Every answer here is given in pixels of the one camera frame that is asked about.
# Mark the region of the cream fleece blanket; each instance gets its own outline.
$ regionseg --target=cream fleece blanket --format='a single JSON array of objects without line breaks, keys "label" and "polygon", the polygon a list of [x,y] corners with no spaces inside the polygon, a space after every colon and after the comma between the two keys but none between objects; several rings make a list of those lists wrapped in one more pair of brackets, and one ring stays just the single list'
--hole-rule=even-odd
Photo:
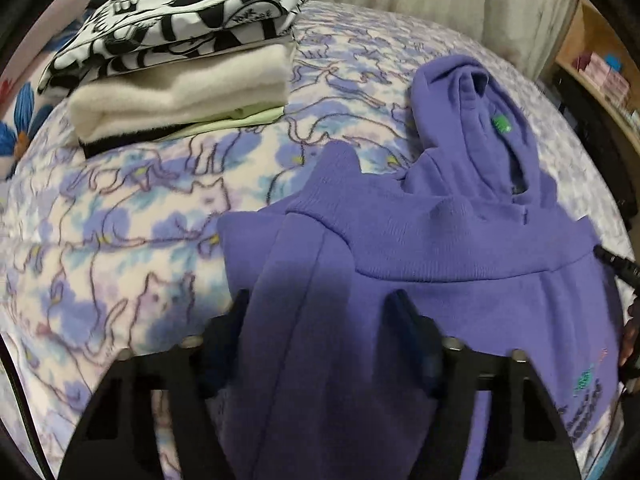
[{"label": "cream fleece blanket", "polygon": [[81,142],[194,123],[259,103],[283,106],[296,43],[163,64],[80,86],[68,102]]}]

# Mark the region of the floral blanket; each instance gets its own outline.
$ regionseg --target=floral blanket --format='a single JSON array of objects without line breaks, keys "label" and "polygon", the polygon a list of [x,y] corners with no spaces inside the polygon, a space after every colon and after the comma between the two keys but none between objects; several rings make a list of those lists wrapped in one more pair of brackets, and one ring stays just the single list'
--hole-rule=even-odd
[{"label": "floral blanket", "polygon": [[[469,54],[495,75],[529,118],[562,204],[576,218],[589,215],[608,248],[632,254],[616,204],[577,137],[507,62],[439,25],[344,5],[309,4],[295,34],[292,93],[276,123],[85,161],[63,102],[15,176],[0,184],[0,331],[54,471],[119,349],[167,349],[228,305],[216,233],[223,212],[257,210],[299,190],[330,139],[350,142],[372,173],[418,157],[408,88],[435,56]],[[629,304],[630,291],[621,293]],[[1,374],[0,417],[33,461]],[[610,422],[607,413],[577,450],[585,472]],[[179,478],[170,434],[159,431],[159,442],[166,476]]]}]

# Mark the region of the black cable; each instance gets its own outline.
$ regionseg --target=black cable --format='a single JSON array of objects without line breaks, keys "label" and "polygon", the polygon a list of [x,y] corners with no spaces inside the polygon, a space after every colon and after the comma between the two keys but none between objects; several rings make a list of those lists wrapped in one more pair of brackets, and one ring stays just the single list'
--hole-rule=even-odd
[{"label": "black cable", "polygon": [[611,416],[611,425],[609,426],[609,431],[607,431],[607,436],[604,437],[602,444],[600,444],[600,449],[596,453],[596,456],[593,457],[593,462],[591,462],[589,470],[587,471],[587,474],[584,476],[584,478],[588,478],[589,475],[591,474],[591,471],[593,470],[593,466],[596,465],[596,462],[598,461],[598,458],[600,457],[600,454],[602,453],[602,450],[604,449],[604,446],[607,443],[607,440],[609,439],[611,430],[613,430],[616,415],[618,414],[618,408],[620,407],[620,402],[622,401],[622,397],[625,395],[625,392],[626,392],[626,388],[624,388],[622,390],[622,393],[620,393],[620,395],[618,396],[618,400],[616,401],[616,407],[614,408],[613,415]]},{"label": "black cable", "polygon": [[7,377],[9,377],[9,382],[11,383],[11,387],[14,390],[15,400],[18,402],[18,409],[20,410],[20,416],[22,417],[22,422],[24,423],[24,429],[27,431],[29,444],[31,444],[31,449],[33,449],[33,454],[36,457],[38,466],[40,466],[42,475],[44,476],[45,480],[56,480],[56,477],[53,476],[53,472],[49,467],[49,462],[47,462],[47,458],[44,455],[44,450],[42,449],[40,439],[38,438],[36,426],[33,423],[33,418],[31,417],[31,412],[29,410],[29,403],[27,402],[27,397],[24,394],[24,390],[22,389],[22,383],[20,382],[18,371],[15,369],[14,360],[11,358],[9,349],[6,347],[1,334],[0,361],[2,361],[4,371],[6,372]]},{"label": "black cable", "polygon": [[638,478],[638,449],[640,449],[640,433],[626,443],[624,449],[618,455],[612,457],[612,464],[604,472],[602,480],[622,480]]}]

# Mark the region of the black and white patterned cloth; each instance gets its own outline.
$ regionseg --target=black and white patterned cloth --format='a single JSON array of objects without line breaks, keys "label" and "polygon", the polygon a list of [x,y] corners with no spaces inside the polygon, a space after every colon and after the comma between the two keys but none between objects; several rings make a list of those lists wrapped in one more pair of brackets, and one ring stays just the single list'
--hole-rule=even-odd
[{"label": "black and white patterned cloth", "polygon": [[38,92],[66,96],[81,82],[286,41],[309,0],[110,0],[44,71]]}]

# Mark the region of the cord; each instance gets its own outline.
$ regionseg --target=cord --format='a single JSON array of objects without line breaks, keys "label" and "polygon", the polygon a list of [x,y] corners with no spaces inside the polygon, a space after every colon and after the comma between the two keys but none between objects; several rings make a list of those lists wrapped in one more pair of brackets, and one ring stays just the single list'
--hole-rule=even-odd
[{"label": "cord", "polygon": [[2,335],[0,335],[0,361],[2,361],[4,371],[6,372],[7,377],[9,377],[9,382],[14,390],[14,396],[15,400],[18,402],[20,416],[22,417],[24,428],[27,431],[27,437],[29,439],[29,444],[31,444],[31,449],[33,449],[33,454],[36,457],[38,466],[40,466],[40,471],[42,471],[42,475],[45,480],[56,480],[51,468],[49,467],[49,462],[47,462],[47,458],[44,455],[42,444],[40,443],[38,433],[36,432],[36,426],[33,423],[33,418],[31,417],[29,403],[27,402],[27,397],[24,394],[24,389],[22,388],[22,383],[18,376],[18,371],[15,369],[14,360],[11,358],[11,354],[9,354],[9,349],[6,347]]},{"label": "cord", "polygon": [[596,453],[596,456],[593,458],[593,462],[591,462],[591,465],[589,466],[589,470],[587,471],[587,474],[584,476],[584,478],[589,478],[589,475],[591,474],[593,467],[596,465],[596,462],[598,461],[600,454],[604,449],[604,445],[607,443],[607,440],[609,440],[609,435],[611,435],[611,430],[613,430],[613,426],[614,426],[613,420],[615,420],[616,415],[618,414],[618,408],[620,407],[620,402],[622,401],[622,397],[625,395],[625,392],[626,392],[626,388],[624,388],[622,390],[622,393],[620,393],[620,395],[618,396],[618,400],[616,401],[616,407],[613,409],[613,415],[611,416],[612,424],[609,426],[609,431],[607,431],[607,436],[603,439],[602,444],[600,444],[600,449]]}]

